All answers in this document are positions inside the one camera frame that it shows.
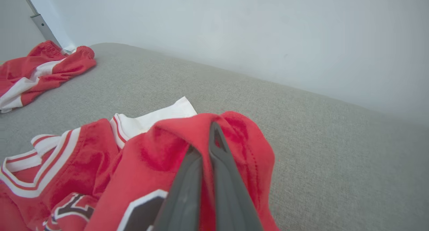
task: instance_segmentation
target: white wall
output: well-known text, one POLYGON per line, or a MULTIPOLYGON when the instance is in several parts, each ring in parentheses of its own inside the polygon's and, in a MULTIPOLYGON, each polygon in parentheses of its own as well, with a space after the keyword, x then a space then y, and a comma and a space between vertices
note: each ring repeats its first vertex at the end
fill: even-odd
POLYGON ((1 62, 25 57, 32 48, 45 41, 31 20, 32 15, 26 0, 0 0, 1 62))
POLYGON ((49 2, 59 41, 126 43, 429 125, 429 0, 49 2))

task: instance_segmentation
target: white fabric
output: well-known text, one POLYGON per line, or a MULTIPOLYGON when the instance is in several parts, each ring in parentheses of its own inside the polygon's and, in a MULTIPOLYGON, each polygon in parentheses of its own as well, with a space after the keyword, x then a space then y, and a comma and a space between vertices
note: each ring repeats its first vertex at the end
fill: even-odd
POLYGON ((48 151, 55 148, 61 140, 61 136, 50 136, 34 146, 34 149, 37 151, 39 156, 43 156, 48 151))
POLYGON ((116 143, 123 148, 125 141, 134 136, 147 132, 156 122, 169 118, 187 118, 196 115, 196 111, 186 97, 182 97, 176 103, 163 109, 158 109, 146 115, 129 118, 124 114, 115 114, 110 121, 116 143))
POLYGON ((32 139, 31 139, 31 144, 34 146, 34 143, 38 140, 38 139, 40 139, 40 138, 43 138, 43 137, 46 137, 46 136, 56 136, 56 135, 49 135, 49 134, 42 134, 42 135, 36 135, 35 137, 33 137, 32 139))
POLYGON ((36 150, 31 150, 27 153, 6 158, 3 165, 5 165, 6 168, 12 173, 15 171, 25 170, 31 167, 36 167, 41 163, 42 163, 42 159, 40 158, 40 156, 37 155, 36 150))
POLYGON ((13 108, 22 107, 21 94, 36 86, 39 82, 40 76, 52 74, 54 66, 63 60, 40 64, 33 71, 29 79, 23 77, 18 80, 4 95, 0 97, 0 112, 6 113, 11 111, 13 108))

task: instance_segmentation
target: printed number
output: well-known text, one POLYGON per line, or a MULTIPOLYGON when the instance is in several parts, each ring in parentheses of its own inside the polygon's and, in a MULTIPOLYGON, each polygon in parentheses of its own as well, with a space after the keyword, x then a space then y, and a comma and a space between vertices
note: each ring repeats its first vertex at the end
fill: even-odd
POLYGON ((167 194, 166 191, 158 189, 131 202, 122 217, 118 231, 151 230, 167 194))
POLYGON ((69 202, 55 210, 55 219, 60 219, 68 215, 77 215, 83 217, 88 222, 94 212, 94 208, 89 205, 85 205, 85 207, 76 206, 83 197, 83 194, 73 194, 73 197, 69 202))

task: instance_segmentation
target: basketball jersey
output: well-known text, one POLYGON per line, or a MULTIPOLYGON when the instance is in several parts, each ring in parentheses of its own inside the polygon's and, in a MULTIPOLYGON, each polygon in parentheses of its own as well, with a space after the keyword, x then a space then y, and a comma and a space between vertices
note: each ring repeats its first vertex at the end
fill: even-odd
POLYGON ((222 128, 264 230, 278 230, 268 208, 274 153, 250 119, 235 113, 158 121, 130 139, 112 162, 112 179, 85 231, 151 230, 189 145, 203 158, 200 230, 215 230, 213 170, 208 153, 213 121, 222 128))
POLYGON ((31 142, 33 150, 3 162, 1 230, 83 230, 118 154, 109 121, 31 142))

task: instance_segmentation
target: gray couch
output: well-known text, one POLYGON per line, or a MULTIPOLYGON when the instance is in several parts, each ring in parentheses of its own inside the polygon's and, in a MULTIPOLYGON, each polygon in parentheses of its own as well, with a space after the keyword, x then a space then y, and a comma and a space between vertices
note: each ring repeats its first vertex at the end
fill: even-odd
POLYGON ((0 115, 1 158, 40 133, 186 96, 197 112, 240 112, 275 152, 270 208, 281 230, 429 230, 429 128, 321 95, 132 46, 91 46, 97 66, 0 115))

